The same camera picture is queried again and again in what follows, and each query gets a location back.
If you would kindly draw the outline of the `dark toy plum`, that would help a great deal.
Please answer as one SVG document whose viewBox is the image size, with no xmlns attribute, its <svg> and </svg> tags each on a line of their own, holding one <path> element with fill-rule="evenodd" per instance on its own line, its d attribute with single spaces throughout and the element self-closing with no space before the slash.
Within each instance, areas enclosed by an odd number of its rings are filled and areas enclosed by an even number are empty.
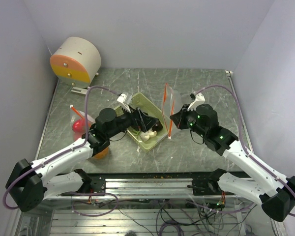
<svg viewBox="0 0 295 236">
<path fill-rule="evenodd" d="M 162 124 L 156 124 L 156 125 L 152 128 L 152 130 L 153 130 L 153 131 L 156 131 L 156 132 L 159 132 L 159 131 L 161 131 L 162 129 L 163 129 Z"/>
</svg>

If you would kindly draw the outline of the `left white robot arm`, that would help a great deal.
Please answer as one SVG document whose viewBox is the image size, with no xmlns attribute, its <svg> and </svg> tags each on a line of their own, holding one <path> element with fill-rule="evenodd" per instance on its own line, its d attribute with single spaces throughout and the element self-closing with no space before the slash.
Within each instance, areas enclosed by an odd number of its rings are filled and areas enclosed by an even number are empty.
<svg viewBox="0 0 295 236">
<path fill-rule="evenodd" d="M 48 182 L 70 165 L 89 159 L 110 145 L 110 138 L 125 132 L 129 127 L 147 132 L 159 125 L 158 118 L 149 116 L 139 108 L 124 111 L 117 116 L 112 108 L 100 111 L 95 123 L 87 126 L 81 138 L 54 155 L 28 162 L 17 162 L 5 185 L 5 196 L 10 195 L 22 212 L 36 208 L 50 191 Z"/>
</svg>

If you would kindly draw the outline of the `red yellow toy mango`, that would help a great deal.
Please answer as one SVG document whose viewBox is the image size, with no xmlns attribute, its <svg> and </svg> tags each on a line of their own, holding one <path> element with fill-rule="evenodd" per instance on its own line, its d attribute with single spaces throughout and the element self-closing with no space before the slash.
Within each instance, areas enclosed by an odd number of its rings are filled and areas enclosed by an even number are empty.
<svg viewBox="0 0 295 236">
<path fill-rule="evenodd" d="M 77 119 L 71 125 L 72 131 L 74 133 L 84 133 L 85 132 L 85 121 L 84 119 Z"/>
</svg>

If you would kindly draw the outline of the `spare clear zip bag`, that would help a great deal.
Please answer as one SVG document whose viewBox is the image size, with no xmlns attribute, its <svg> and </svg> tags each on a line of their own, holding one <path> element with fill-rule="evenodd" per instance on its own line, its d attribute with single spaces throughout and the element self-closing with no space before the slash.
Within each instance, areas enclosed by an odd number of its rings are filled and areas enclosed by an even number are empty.
<svg viewBox="0 0 295 236">
<path fill-rule="evenodd" d="M 170 116 L 178 113 L 182 106 L 183 103 L 180 93 L 177 90 L 174 90 L 168 83 L 166 83 L 161 111 L 164 119 L 164 127 L 167 130 L 169 140 L 180 131 L 170 119 Z"/>
</svg>

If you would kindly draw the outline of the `white toy garlic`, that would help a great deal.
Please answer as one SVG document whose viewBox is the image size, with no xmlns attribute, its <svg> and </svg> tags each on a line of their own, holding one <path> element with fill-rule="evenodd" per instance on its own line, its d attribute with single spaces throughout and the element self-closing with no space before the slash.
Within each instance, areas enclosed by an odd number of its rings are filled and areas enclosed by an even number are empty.
<svg viewBox="0 0 295 236">
<path fill-rule="evenodd" d="M 139 137 L 142 142 L 147 142 L 150 138 L 154 138 L 157 135 L 156 131 L 149 130 L 147 132 L 140 132 Z"/>
</svg>

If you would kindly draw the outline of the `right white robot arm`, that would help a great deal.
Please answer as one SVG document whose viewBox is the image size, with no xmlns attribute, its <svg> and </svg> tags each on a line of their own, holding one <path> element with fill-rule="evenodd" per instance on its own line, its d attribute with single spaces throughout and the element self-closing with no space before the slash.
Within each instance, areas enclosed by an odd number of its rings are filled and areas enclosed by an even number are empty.
<svg viewBox="0 0 295 236">
<path fill-rule="evenodd" d="M 170 116 L 178 129 L 189 129 L 202 137 L 203 143 L 220 156 L 239 166 L 252 182 L 217 169 L 211 173 L 207 189 L 211 194 L 221 191 L 242 196 L 261 206 L 271 219 L 283 222 L 295 207 L 295 176 L 286 177 L 250 152 L 230 130 L 219 125 L 217 112 L 209 105 L 181 110 Z"/>
</svg>

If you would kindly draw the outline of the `orange toy bell pepper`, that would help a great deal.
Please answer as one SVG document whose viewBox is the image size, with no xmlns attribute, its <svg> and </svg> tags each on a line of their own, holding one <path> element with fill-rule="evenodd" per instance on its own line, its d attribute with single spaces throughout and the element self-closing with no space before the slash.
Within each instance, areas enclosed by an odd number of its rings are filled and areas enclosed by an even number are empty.
<svg viewBox="0 0 295 236">
<path fill-rule="evenodd" d="M 109 147 L 105 148 L 103 151 L 99 152 L 98 154 L 94 155 L 92 158 L 95 160 L 101 160 L 108 156 L 109 154 Z"/>
</svg>

